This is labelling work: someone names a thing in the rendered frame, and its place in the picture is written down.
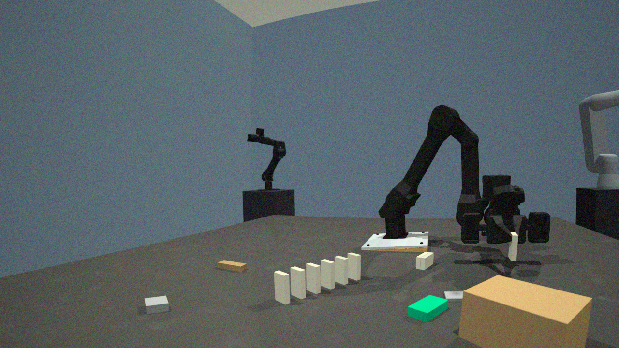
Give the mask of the green rectangular block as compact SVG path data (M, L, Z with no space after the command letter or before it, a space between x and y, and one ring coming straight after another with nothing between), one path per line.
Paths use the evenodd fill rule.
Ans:
M408 306L408 316L428 322L447 310L447 299L428 295L424 299Z

